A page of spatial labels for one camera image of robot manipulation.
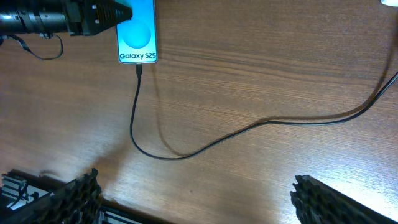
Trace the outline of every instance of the phone screen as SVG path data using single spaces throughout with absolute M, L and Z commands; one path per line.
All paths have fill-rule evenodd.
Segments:
M 132 8 L 132 19 L 117 25 L 121 63 L 157 61 L 155 0 L 116 0 Z

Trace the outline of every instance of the charging cable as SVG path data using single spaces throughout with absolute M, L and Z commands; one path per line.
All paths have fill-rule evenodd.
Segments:
M 260 121 L 258 123 L 252 124 L 250 126 L 247 126 L 243 129 L 240 129 L 238 131 L 235 131 L 231 134 L 227 134 L 226 136 L 219 138 L 215 141 L 213 141 L 212 143 L 208 144 L 207 146 L 201 148 L 199 151 L 194 152 L 192 154 L 189 154 L 187 156 L 182 156 L 182 157 L 159 157 L 159 156 L 155 156 L 152 155 L 146 151 L 144 151 L 143 149 L 141 149 L 138 145 L 136 140 L 134 140 L 134 135 L 132 133 L 132 127 L 133 127 L 133 123 L 134 123 L 134 115 L 136 113 L 136 106 L 137 106 L 137 100 L 138 100 L 138 94 L 139 94 L 139 90 L 141 87 L 141 76 L 142 76 L 142 65 L 139 64 L 136 66 L 136 70 L 137 70 L 137 90 L 136 90 L 136 96 L 134 97 L 134 103 L 132 105 L 132 113 L 131 113 L 131 121 L 130 121 L 130 137 L 132 140 L 132 143 L 137 147 L 137 149 L 142 152 L 144 155 L 149 156 L 153 159 L 159 159 L 159 160 L 164 160 L 164 161 L 178 161 L 178 160 L 184 160 L 184 159 L 189 159 L 192 158 L 194 156 L 197 156 L 203 152 L 205 152 L 206 150 L 208 150 L 209 148 L 216 146 L 218 144 L 220 144 L 223 141 L 229 140 L 233 137 L 236 137 L 240 134 L 245 133 L 246 131 L 252 130 L 254 128 L 258 128 L 260 126 L 263 125 L 267 125 L 267 124 L 278 124 L 278 125 L 289 125 L 289 126 L 326 126 L 326 125 L 334 125 L 334 124 L 342 124 L 348 121 L 351 121 L 352 119 L 355 119 L 359 116 L 361 116 L 362 114 L 364 114 L 365 112 L 367 112 L 368 109 L 370 109 L 375 102 L 383 95 L 384 92 L 386 92 L 386 90 L 398 79 L 398 72 L 383 86 L 383 88 L 381 88 L 378 93 L 374 96 L 374 98 L 361 110 L 359 110 L 358 112 L 356 112 L 355 114 L 342 118 L 342 119 L 338 119 L 338 120 L 334 120 L 334 121 L 322 121 L 322 122 L 292 122 L 292 121 L 279 121 L 279 120 L 270 120 L 270 121 Z

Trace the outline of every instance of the light blue rectangle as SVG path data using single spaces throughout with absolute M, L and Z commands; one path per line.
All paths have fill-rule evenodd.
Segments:
M 132 8 L 132 19 L 117 25 L 121 63 L 155 63 L 155 0 L 116 0 Z

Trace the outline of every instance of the wooden table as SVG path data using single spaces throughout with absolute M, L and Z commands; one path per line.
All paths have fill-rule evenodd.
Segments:
M 157 1 L 157 18 L 160 59 L 144 66 L 134 130 L 160 156 L 262 118 L 345 115 L 398 70 L 397 9 L 377 0 Z M 58 52 L 56 39 L 22 37 Z M 1 172 L 69 181 L 95 167 L 105 198 L 175 223 L 298 223 L 289 192 L 310 174 L 398 220 L 398 85 L 346 124 L 264 126 L 157 161 L 129 138 L 137 78 L 115 28 L 61 37 L 48 62 L 0 47 Z

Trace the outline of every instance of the brown wood grain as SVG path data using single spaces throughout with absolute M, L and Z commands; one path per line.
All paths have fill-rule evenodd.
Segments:
M 398 70 L 396 18 L 378 0 L 157 1 L 160 59 L 144 66 L 137 142 L 173 156 L 262 118 L 351 111 Z M 48 62 L 0 47 L 1 172 L 69 181 L 95 167 L 106 198 L 175 223 L 298 223 L 291 183 L 309 174 L 398 220 L 398 86 L 346 124 L 263 126 L 156 161 L 129 139 L 137 78 L 115 29 L 61 37 L 64 55 Z M 23 38 L 58 52 L 55 39 Z

